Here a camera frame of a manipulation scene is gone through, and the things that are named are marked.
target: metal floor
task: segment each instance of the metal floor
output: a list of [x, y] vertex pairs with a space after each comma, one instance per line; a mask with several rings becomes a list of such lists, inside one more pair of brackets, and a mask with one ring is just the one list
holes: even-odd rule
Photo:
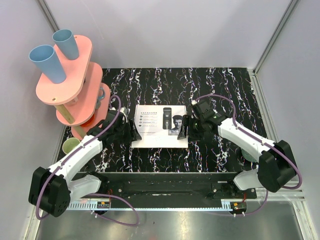
[[[257, 208], [248, 203], [248, 211]], [[118, 221], [134, 223], [128, 211], [107, 213]], [[302, 240], [290, 202], [268, 202], [257, 214], [224, 217], [208, 212], [142, 211], [138, 227], [122, 226], [86, 211], [67, 211], [41, 221], [37, 240]]]

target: table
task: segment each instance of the table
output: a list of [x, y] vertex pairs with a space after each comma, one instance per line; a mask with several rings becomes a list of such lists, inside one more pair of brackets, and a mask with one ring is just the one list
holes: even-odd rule
[[[237, 121], [266, 137], [263, 120], [246, 68], [115, 68], [103, 69], [102, 82], [117, 94], [133, 118], [141, 105], [186, 105], [197, 97], [215, 93], [230, 98], [237, 107]], [[209, 99], [217, 111], [232, 113], [225, 100]], [[67, 127], [63, 140], [71, 137]], [[58, 159], [64, 156], [60, 151]], [[256, 168], [239, 147], [213, 134], [188, 148], [140, 148], [115, 142], [95, 156], [84, 172], [239, 172]]]

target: gray wall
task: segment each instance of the gray wall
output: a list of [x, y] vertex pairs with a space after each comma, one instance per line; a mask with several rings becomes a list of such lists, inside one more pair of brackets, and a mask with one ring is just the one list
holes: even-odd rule
[[36, 97], [41, 73], [28, 55], [52, 43], [36, 1], [1, 1], [0, 22], [0, 239], [17, 240], [30, 214], [33, 171], [52, 162], [63, 125]]
[[258, 77], [280, 139], [292, 147], [320, 234], [320, 1], [300, 1]]
[[290, 0], [46, 0], [103, 68], [248, 67]]

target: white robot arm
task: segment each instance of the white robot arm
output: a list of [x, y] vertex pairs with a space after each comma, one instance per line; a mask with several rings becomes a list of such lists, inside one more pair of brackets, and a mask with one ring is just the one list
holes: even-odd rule
[[[40, 209], [58, 217], [74, 200], [100, 190], [105, 192], [108, 188], [108, 178], [97, 172], [90, 172], [77, 180], [72, 179], [90, 159], [103, 150], [104, 146], [115, 140], [131, 143], [142, 139], [134, 121], [127, 119], [126, 114], [127, 110], [121, 108], [116, 118], [117, 111], [109, 110], [106, 119], [91, 128], [81, 143], [64, 158], [47, 169], [36, 169], [32, 176], [29, 202], [36, 206], [40, 199]], [[113, 125], [104, 131], [115, 118]]]
[[264, 187], [275, 193], [297, 174], [292, 167], [297, 167], [295, 158], [287, 142], [274, 142], [252, 132], [224, 112], [215, 113], [204, 100], [194, 101], [191, 108], [193, 115], [183, 116], [178, 139], [188, 136], [191, 141], [201, 140], [205, 132], [214, 133], [235, 143], [259, 163], [258, 169], [235, 176], [233, 182], [239, 190]]

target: purple cable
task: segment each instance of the purple cable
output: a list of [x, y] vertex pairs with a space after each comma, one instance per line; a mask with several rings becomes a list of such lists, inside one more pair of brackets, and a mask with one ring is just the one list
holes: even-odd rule
[[134, 212], [135, 218], [136, 218], [136, 223], [125, 223], [125, 222], [117, 221], [117, 220], [114, 220], [114, 219], [106, 217], [106, 216], [98, 215], [97, 213], [95, 214], [95, 216], [97, 216], [99, 218], [102, 218], [102, 219], [105, 219], [105, 220], [112, 221], [112, 222], [117, 223], [117, 224], [128, 226], [128, 227], [136, 227], [136, 226], [139, 225], [140, 219], [139, 219], [139, 215], [138, 215], [137, 211], [135, 210], [135, 208], [129, 202], [127, 202], [123, 198], [121, 198], [119, 196], [115, 196], [115, 195], [101, 194], [101, 193], [91, 193], [91, 194], [88, 194], [88, 195], [89, 196], [98, 196], [98, 197], [109, 197], [109, 198], [114, 198], [114, 199], [121, 200], [122, 202], [127, 204], [132, 209], [132, 211]]
[[[116, 121], [117, 117], [118, 117], [119, 114], [120, 114], [121, 100], [120, 100], [120, 97], [118, 97], [117, 95], [112, 95], [109, 100], [111, 101], [111, 100], [114, 99], [114, 98], [116, 98], [116, 99], [118, 100], [118, 102], [119, 102], [119, 107], [118, 107], [118, 109], [117, 109], [117, 113], [116, 113], [114, 119], [113, 119], [113, 120], [110, 122], [110, 124], [109, 124], [102, 132], [100, 132], [97, 136], [95, 136], [94, 138], [92, 138], [92, 139], [90, 139], [89, 141], [85, 142], [85, 143], [83, 144], [84, 147], [85, 147], [86, 145], [88, 145], [89, 143], [91, 143], [92, 141], [94, 141], [95, 139], [97, 139], [98, 137], [100, 137], [102, 134], [104, 134], [104, 133], [112, 126], [112, 124], [114, 124], [114, 122]], [[63, 166], [75, 153], [77, 153], [78, 151], [80, 151], [80, 149], [82, 149], [82, 148], [83, 148], [82, 146], [79, 146], [76, 150], [74, 150], [69, 156], [67, 156], [67, 157], [65, 158], [65, 160], [61, 163], [61, 166]], [[40, 214], [39, 214], [40, 202], [41, 202], [41, 198], [42, 198], [43, 195], [44, 195], [44, 192], [45, 192], [45, 189], [46, 189], [48, 183], [50, 182], [50, 180], [53, 178], [53, 176], [57, 173], [57, 171], [58, 171], [59, 169], [61, 169], [60, 166], [58, 166], [58, 167], [50, 174], [50, 176], [46, 179], [46, 181], [44, 182], [44, 184], [43, 184], [43, 186], [42, 186], [42, 188], [41, 188], [41, 190], [40, 190], [39, 197], [38, 197], [38, 200], [36, 201], [36, 205], [35, 205], [35, 216], [36, 216], [36, 218], [39, 219], [39, 220], [43, 220], [43, 219], [45, 219], [45, 218], [49, 215], [49, 214], [47, 213], [47, 214], [44, 215], [44, 216], [40, 216]], [[134, 209], [134, 207], [130, 205], [130, 203], [128, 203], [126, 200], [124, 200], [123, 198], [118, 197], [118, 196], [107, 195], [107, 194], [102, 194], [102, 195], [103, 195], [103, 196], [106, 196], [106, 197], [110, 197], [110, 198], [119, 199], [119, 200], [123, 201], [124, 203], [126, 203], [126, 204], [134, 211], [134, 213], [136, 214], [137, 222], [136, 222], [135, 224], [131, 224], [131, 225], [130, 225], [130, 224], [128, 224], [128, 223], [119, 222], [119, 221], [117, 221], [117, 220], [113, 220], [113, 219], [110, 219], [110, 218], [108, 218], [108, 217], [102, 217], [102, 216], [100, 216], [100, 215], [99, 215], [99, 217], [102, 217], [102, 218], [104, 218], [104, 219], [113, 221], [113, 222], [118, 223], [118, 224], [126, 225], [126, 226], [132, 226], [132, 227], [133, 227], [133, 226], [137, 226], [137, 225], [139, 224], [139, 216], [138, 216], [138, 213], [137, 213], [137, 211]]]
[[[227, 100], [231, 105], [232, 105], [232, 108], [233, 108], [233, 114], [232, 114], [232, 121], [233, 121], [233, 124], [236, 128], [238, 128], [241, 132], [247, 134], [249, 137], [253, 138], [254, 140], [258, 141], [259, 143], [261, 143], [262, 145], [265, 145], [267, 146], [268, 148], [272, 149], [273, 151], [275, 151], [277, 154], [279, 154], [284, 160], [287, 161], [287, 163], [295, 170], [296, 174], [298, 175], [298, 178], [299, 178], [299, 182], [296, 186], [283, 186], [284, 189], [291, 189], [291, 190], [294, 190], [294, 189], [298, 189], [300, 188], [300, 186], [302, 185], [302, 176], [301, 176], [301, 173], [299, 171], [299, 169], [292, 163], [292, 161], [287, 157], [285, 156], [282, 152], [280, 152], [278, 149], [276, 149], [274, 146], [271, 146], [270, 144], [266, 143], [266, 142], [263, 142], [261, 139], [257, 138], [256, 136], [254, 136], [253, 134], [251, 134], [250, 132], [247, 132], [246, 130], [244, 130], [243, 128], [239, 127], [237, 125], [237, 121], [236, 121], [236, 106], [235, 104], [227, 97], [225, 96], [221, 96], [221, 95], [218, 95], [218, 94], [206, 94], [206, 95], [203, 95], [203, 96], [200, 96], [198, 97], [195, 101], [199, 101], [200, 99], [202, 98], [205, 98], [205, 97], [218, 97], [218, 98], [221, 98], [221, 99], [224, 99], [224, 100]], [[258, 211], [260, 211], [263, 206], [266, 204], [267, 202], [267, 199], [268, 199], [268, 190], [266, 191], [266, 194], [265, 194], [265, 199], [262, 203], [262, 205], [256, 209], [255, 211], [253, 212], [249, 212], [246, 214], [246, 216], [249, 216], [249, 215], [252, 215], [252, 214], [255, 214], [257, 213]]]

